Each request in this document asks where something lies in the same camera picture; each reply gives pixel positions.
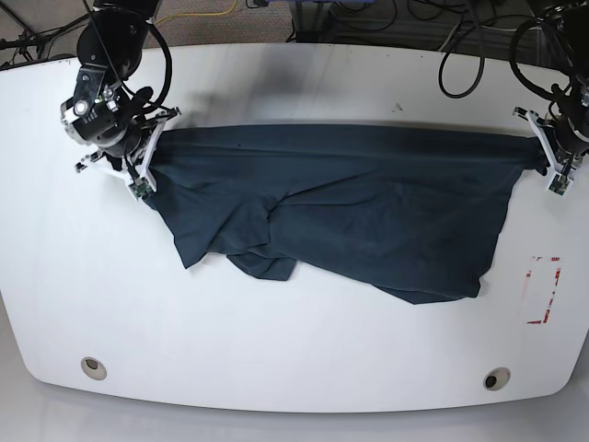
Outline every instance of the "crumpled fabric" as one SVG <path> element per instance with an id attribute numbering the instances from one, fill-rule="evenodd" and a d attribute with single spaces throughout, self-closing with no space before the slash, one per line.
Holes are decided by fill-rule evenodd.
<path id="1" fill-rule="evenodd" d="M 535 139 L 382 126 L 173 130 L 146 202 L 186 268 L 210 251 L 253 277 L 296 262 L 411 304 L 476 297 Z"/>

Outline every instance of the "white table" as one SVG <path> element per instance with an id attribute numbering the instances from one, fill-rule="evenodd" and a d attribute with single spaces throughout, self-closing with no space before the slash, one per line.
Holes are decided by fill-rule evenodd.
<path id="1" fill-rule="evenodd" d="M 172 54 L 167 105 L 183 115 L 168 128 L 353 122 L 530 134 L 514 106 L 547 105 L 493 60 L 474 94 L 447 99 L 435 52 L 237 44 Z M 466 88 L 476 65 L 453 57 L 448 89 Z M 258 281 L 216 255 L 186 271 L 157 213 L 111 177 L 74 173 L 89 150 L 65 134 L 59 107 L 77 69 L 0 73 L 0 290 L 33 377 L 146 401 L 312 413 L 510 401 L 567 383 L 589 328 L 583 174 L 564 200 L 524 174 L 477 299 L 412 306 L 304 264 L 287 283 Z M 161 53 L 146 51 L 130 86 L 157 87 L 163 72 Z M 525 73 L 545 87 L 561 80 Z M 542 324 L 528 321 L 546 305 L 557 264 L 533 256 L 561 258 Z M 105 380 L 82 372 L 86 356 L 106 366 Z M 510 382 L 485 390 L 500 366 Z"/>

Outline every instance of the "power cord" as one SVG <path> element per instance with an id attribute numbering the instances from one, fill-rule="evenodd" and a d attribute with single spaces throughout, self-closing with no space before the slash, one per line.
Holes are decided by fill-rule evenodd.
<path id="1" fill-rule="evenodd" d="M 430 6 L 434 6 L 437 7 L 438 9 L 441 9 L 445 12 L 452 12 L 453 14 L 458 14 L 458 15 L 462 15 L 465 14 L 467 11 L 465 9 L 458 9 L 456 10 L 456 8 L 460 8 L 460 7 L 464 7 L 466 6 L 466 4 L 461 3 L 460 5 L 440 5 L 439 3 L 435 3 L 432 0 L 413 0 L 415 3 L 421 3 L 423 5 L 430 5 Z"/>
<path id="2" fill-rule="evenodd" d="M 407 0 L 407 12 L 409 12 L 409 14 L 413 18 L 415 18 L 415 19 L 417 19 L 419 21 L 432 21 L 432 20 L 436 20 L 438 17 L 440 17 L 445 12 L 441 7 L 438 7 L 437 9 L 438 9 L 437 12 L 435 14 L 433 14 L 432 16 L 429 16 L 429 17 L 420 17 L 417 13 L 415 13 L 411 9 L 411 0 Z"/>
<path id="3" fill-rule="evenodd" d="M 172 18 L 180 18 L 180 17 L 222 17 L 222 16 L 226 16 L 228 14 L 231 14 L 235 8 L 237 7 L 237 4 L 239 3 L 239 0 L 235 0 L 235 2 L 233 3 L 233 5 L 231 5 L 231 7 L 229 7 L 227 10 L 225 11 L 221 11 L 221 12 L 179 12 L 178 14 L 172 14 L 163 18 L 160 18 L 158 21 L 156 21 L 156 25 L 161 25 L 162 23 L 165 23 L 167 21 L 170 21 Z"/>
<path id="4" fill-rule="evenodd" d="M 67 30 L 65 33 L 63 33 L 63 34 L 61 34 L 61 35 L 59 35 L 59 36 L 55 37 L 55 38 L 52 40 L 52 42 L 51 42 L 51 43 L 49 43 L 49 48 L 47 49 L 47 53 L 45 54 L 45 59 L 46 59 L 46 60 L 48 60 L 48 61 L 50 60 L 50 55 L 51 55 L 51 53 L 52 53 L 52 47 L 53 47 L 53 44 L 55 43 L 55 41 L 56 41 L 57 39 L 59 39 L 59 38 L 60 38 L 60 37 L 62 37 L 63 35 L 69 34 L 70 32 L 73 32 L 73 31 L 75 31 L 75 30 L 78 30 L 78 29 L 80 29 L 80 28 L 83 28 L 85 25 L 86 25 L 86 23 L 84 23 L 83 25 L 77 26 L 77 27 L 75 27 L 75 28 L 71 28 L 71 29 Z"/>
<path id="5" fill-rule="evenodd" d="M 446 45 L 454 38 L 454 36 L 460 31 L 460 28 L 462 27 L 464 23 L 464 16 L 460 16 L 460 20 L 458 21 L 458 23 L 456 23 L 456 25 L 450 30 L 450 33 L 448 34 L 448 36 L 445 38 L 444 42 L 442 43 L 442 46 L 440 46 L 438 48 L 438 52 L 442 52 L 444 50 L 444 48 L 446 47 Z"/>
<path id="6" fill-rule="evenodd" d="M 331 11 L 329 11 L 329 13 L 331 14 L 331 16 L 333 17 L 333 19 L 337 23 L 345 26 L 346 28 L 350 28 L 350 29 L 353 29 L 353 30 L 358 30 L 360 32 L 380 32 L 382 30 L 386 30 L 386 29 L 390 28 L 391 26 L 393 26 L 393 24 L 395 23 L 395 20 L 397 20 L 397 13 L 398 13 L 397 2 L 395 0 L 391 0 L 391 2 L 393 3 L 393 7 L 394 7 L 393 17 L 390 19 L 390 21 L 384 27 L 378 28 L 378 29 L 358 28 L 358 27 L 356 27 L 354 25 L 351 25 L 349 23 L 346 23 L 345 21 L 341 21 L 337 16 L 333 15 L 333 13 L 331 13 Z"/>
<path id="7" fill-rule="evenodd" d="M 19 46 L 16 47 L 15 52 L 13 53 L 13 57 L 10 62 L 3 64 L 3 69 L 6 69 L 6 66 L 12 67 L 15 65 L 15 59 L 17 55 L 22 54 L 27 62 L 32 62 L 32 57 L 30 57 L 29 52 L 26 50 L 29 46 L 36 47 L 37 53 L 37 61 L 49 61 L 49 53 L 44 55 L 45 47 L 47 44 L 50 44 L 50 49 L 52 45 L 55 43 L 57 39 L 66 35 L 76 29 L 81 28 L 82 26 L 86 25 L 87 15 L 83 15 L 68 23 L 67 25 L 60 26 L 57 28 L 46 29 L 41 32 L 36 32 L 34 34 L 28 34 L 26 36 L 21 36 L 17 41 L 10 41 L 9 43 L 19 43 Z"/>
<path id="8" fill-rule="evenodd" d="M 346 11 L 346 12 L 347 12 L 347 13 L 349 13 L 349 14 L 357 14 L 357 13 L 359 13 L 359 12 L 362 12 L 362 11 L 364 11 L 366 8 L 370 7 L 370 5 L 371 5 L 371 4 L 372 4 L 372 3 L 365 2 L 365 3 L 363 3 L 363 4 L 362 4 L 362 6 L 360 6 L 358 9 L 355 9 L 355 8 L 353 8 L 353 7 L 346 6 L 346 5 L 345 5 L 343 2 L 338 2 L 338 3 L 337 3 L 337 5 L 338 5 L 338 6 L 339 6 L 341 9 L 343 9 L 344 11 Z"/>
<path id="9" fill-rule="evenodd" d="M 544 26 L 542 21 L 540 21 L 536 18 L 533 18 L 533 17 L 531 17 L 528 21 L 525 21 L 524 23 L 522 23 L 519 26 L 519 28 L 517 28 L 517 31 L 515 32 L 514 36 L 512 37 L 512 41 L 509 45 L 509 65 L 512 68 L 512 72 L 514 73 L 515 78 L 517 78 L 517 80 L 522 85 L 524 85 L 524 87 L 526 87 L 528 90 L 530 90 L 531 92 L 535 93 L 539 97 L 546 99 L 548 101 L 558 101 L 559 98 L 557 97 L 557 95 L 554 92 L 548 92 L 543 87 L 535 85 L 530 80 L 528 80 L 524 76 L 522 71 L 520 71 L 519 66 L 517 65 L 517 61 L 515 60 L 515 56 L 517 55 L 517 47 L 519 45 L 520 40 L 522 39 L 522 37 L 524 36 L 524 34 L 528 30 L 532 29 L 533 27 L 535 27 L 537 25 L 540 25 L 542 27 L 542 29 L 545 30 L 547 33 L 555 33 L 556 32 L 550 26 Z"/>
<path id="10" fill-rule="evenodd" d="M 296 36 L 295 36 L 295 34 L 296 34 L 295 21 L 291 20 L 291 23 L 293 25 L 293 31 L 291 32 L 291 34 L 288 37 L 286 37 L 286 40 L 284 41 L 285 43 L 290 43 L 291 41 L 294 41 L 296 38 Z"/>
<path id="11" fill-rule="evenodd" d="M 458 44 L 460 44 L 460 42 L 466 38 L 466 36 L 468 36 L 471 32 L 473 32 L 474 30 L 476 30 L 479 35 L 482 35 L 482 26 L 487 26 L 491 23 L 494 23 L 500 19 L 504 19 L 504 18 L 515 18 L 515 17 L 523 17 L 523 18 L 527 18 L 530 19 L 530 16 L 524 16 L 521 14 L 506 14 L 504 16 L 495 16 L 483 21 L 480 21 L 479 18 L 477 17 L 477 20 L 479 20 L 478 26 L 477 23 L 475 22 L 475 26 L 467 29 L 464 33 L 463 32 L 456 32 L 455 36 L 456 39 L 454 40 L 454 42 L 452 42 L 452 44 L 450 45 L 450 47 L 448 48 L 448 50 L 445 52 L 444 58 L 442 59 L 442 62 L 440 63 L 440 68 L 438 70 L 438 85 L 440 86 L 440 89 L 442 90 L 442 92 L 447 95 L 447 97 L 450 97 L 452 99 L 461 99 L 464 98 L 468 95 L 470 95 L 479 85 L 480 83 L 480 79 L 482 78 L 482 73 L 484 71 L 484 61 L 481 63 L 479 61 L 479 71 L 477 72 L 477 77 L 475 78 L 475 82 L 472 84 L 471 87 L 468 88 L 468 90 L 466 90 L 465 92 L 461 93 L 461 94 L 450 94 L 449 92 L 447 92 L 447 90 L 444 87 L 444 81 L 443 81 L 443 74 L 444 74 L 444 68 L 445 68 L 445 64 L 448 60 L 448 57 L 450 56 L 451 53 L 453 53 Z"/>
<path id="12" fill-rule="evenodd" d="M 442 59 L 442 62 L 440 63 L 440 69 L 438 70 L 438 85 L 440 86 L 440 90 L 442 90 L 442 93 L 444 95 L 446 95 L 447 97 L 449 97 L 450 99 L 463 99 L 464 97 L 467 97 L 470 94 L 472 94 L 472 92 L 479 86 L 480 80 L 482 79 L 482 74 L 485 70 L 485 39 L 483 36 L 483 30 L 482 30 L 482 27 L 480 24 L 479 15 L 477 14 L 475 7 L 472 5 L 472 0 L 467 0 L 467 5 L 468 5 L 468 13 L 472 17 L 472 21 L 475 24 L 475 29 L 479 33 L 479 70 L 477 71 L 477 76 L 475 77 L 475 81 L 467 90 L 465 90 L 464 92 L 461 92 L 459 94 L 453 94 L 451 92 L 448 92 L 444 86 L 444 66 L 445 66 L 445 62 L 448 60 L 448 57 L 450 56 L 450 53 L 452 53 L 451 51 L 448 51 L 444 55 L 444 58 Z"/>

